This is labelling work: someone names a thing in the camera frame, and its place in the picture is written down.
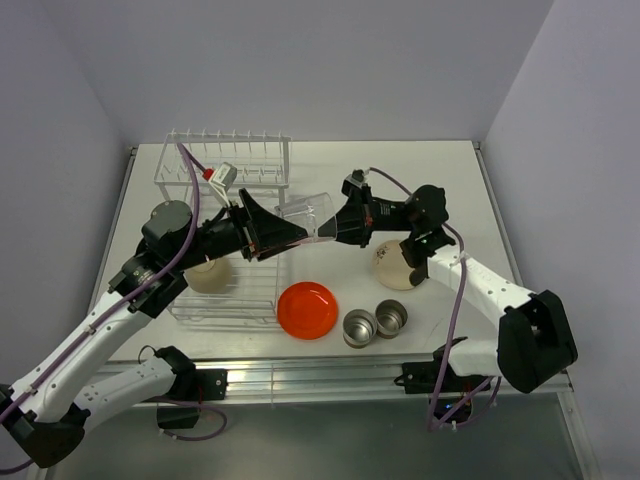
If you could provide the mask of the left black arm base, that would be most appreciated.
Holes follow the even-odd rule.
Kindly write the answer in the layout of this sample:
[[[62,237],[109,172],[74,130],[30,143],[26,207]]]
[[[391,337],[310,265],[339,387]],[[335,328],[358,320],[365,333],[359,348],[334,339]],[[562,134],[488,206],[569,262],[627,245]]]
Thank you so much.
[[[212,402],[224,400],[228,385],[225,369],[196,369],[190,378],[180,379],[177,387],[161,395],[156,402],[156,423],[162,434],[176,441],[199,442],[221,435],[228,417]],[[186,435],[206,416],[217,421],[216,429],[208,434]]]

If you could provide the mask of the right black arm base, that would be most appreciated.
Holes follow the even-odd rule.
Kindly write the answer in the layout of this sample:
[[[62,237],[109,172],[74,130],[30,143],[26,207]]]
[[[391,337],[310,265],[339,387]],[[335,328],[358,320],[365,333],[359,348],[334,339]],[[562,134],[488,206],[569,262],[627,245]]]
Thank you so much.
[[[430,361],[405,362],[401,365],[402,373],[393,382],[404,389],[406,394],[432,394],[435,391],[440,372],[445,346],[442,345],[433,353]],[[441,393],[468,393],[487,379],[482,375],[457,375],[451,366],[446,367]]]

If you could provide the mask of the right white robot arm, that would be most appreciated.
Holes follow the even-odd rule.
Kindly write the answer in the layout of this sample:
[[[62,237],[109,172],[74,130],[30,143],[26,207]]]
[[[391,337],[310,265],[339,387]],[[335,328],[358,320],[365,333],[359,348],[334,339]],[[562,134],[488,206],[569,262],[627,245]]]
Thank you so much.
[[[365,247],[375,232],[405,232],[402,256],[413,280],[435,280],[468,302],[494,326],[491,340],[458,337],[448,331],[434,355],[433,378],[443,389],[466,377],[501,377],[530,393],[578,359],[562,300],[550,290],[534,292],[501,277],[466,252],[449,224],[443,188],[423,185],[402,201],[373,195],[363,170],[343,181],[345,204],[331,219],[336,240]]]

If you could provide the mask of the beige plate with black spot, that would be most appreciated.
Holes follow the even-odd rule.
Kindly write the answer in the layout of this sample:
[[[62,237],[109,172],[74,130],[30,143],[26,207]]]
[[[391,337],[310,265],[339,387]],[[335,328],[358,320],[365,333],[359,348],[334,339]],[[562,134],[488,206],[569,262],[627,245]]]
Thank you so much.
[[[406,263],[399,240],[387,240],[375,248],[372,271],[381,285],[396,291],[412,290],[427,278],[425,270]]]

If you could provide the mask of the aluminium table rail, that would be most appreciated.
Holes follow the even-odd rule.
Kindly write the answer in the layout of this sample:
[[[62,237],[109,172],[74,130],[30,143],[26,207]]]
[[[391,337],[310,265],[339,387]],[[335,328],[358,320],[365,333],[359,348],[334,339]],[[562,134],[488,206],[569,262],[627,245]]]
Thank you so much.
[[[224,405],[396,400],[402,365],[429,355],[373,355],[197,361],[199,370],[227,372]]]

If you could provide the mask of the floral ceramic bowl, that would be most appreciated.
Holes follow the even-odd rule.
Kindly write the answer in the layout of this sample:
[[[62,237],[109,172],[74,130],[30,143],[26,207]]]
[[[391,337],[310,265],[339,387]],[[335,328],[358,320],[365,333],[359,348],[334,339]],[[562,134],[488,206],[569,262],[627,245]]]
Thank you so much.
[[[232,266],[226,257],[210,260],[184,272],[189,287],[201,294],[217,294],[225,290],[232,278]]]

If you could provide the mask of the steel cup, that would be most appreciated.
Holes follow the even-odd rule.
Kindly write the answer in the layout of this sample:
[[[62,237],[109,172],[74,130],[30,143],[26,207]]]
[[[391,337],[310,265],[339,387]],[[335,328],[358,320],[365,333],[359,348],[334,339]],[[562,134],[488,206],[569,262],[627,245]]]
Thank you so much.
[[[374,312],[377,334],[385,339],[398,336],[408,320],[408,313],[403,304],[397,300],[387,299],[380,302]]]
[[[366,310],[349,311],[342,322],[343,339],[351,348],[364,348],[377,333],[375,318]]]

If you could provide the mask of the orange plastic plate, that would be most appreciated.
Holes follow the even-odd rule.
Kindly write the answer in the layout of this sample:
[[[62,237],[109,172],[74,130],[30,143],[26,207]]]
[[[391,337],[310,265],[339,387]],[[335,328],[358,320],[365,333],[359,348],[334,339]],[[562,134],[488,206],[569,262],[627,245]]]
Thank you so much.
[[[276,318],[284,332],[300,340],[317,340],[335,326],[338,303],[331,291],[316,282],[298,282],[284,290]]]

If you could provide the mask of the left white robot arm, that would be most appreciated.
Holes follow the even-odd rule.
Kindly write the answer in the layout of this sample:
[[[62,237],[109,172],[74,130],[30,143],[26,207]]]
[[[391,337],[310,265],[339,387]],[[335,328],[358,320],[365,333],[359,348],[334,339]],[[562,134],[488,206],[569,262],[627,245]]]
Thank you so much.
[[[1,424],[28,455],[48,468],[66,458],[92,428],[154,397],[183,399],[195,364],[173,346],[105,382],[94,374],[187,287],[185,270],[239,252],[263,260],[307,239],[305,228],[260,206],[246,190],[211,220],[182,201],[157,205],[142,226],[134,256],[80,325],[29,374],[1,388]]]

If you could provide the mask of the clear plastic cup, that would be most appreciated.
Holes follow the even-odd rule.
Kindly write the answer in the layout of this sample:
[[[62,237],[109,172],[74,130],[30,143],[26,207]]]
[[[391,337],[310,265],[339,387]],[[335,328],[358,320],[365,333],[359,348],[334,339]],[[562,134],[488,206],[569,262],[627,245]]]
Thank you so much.
[[[328,193],[294,197],[274,207],[275,214],[294,224],[304,235],[294,245],[334,241],[337,237],[336,211]]]

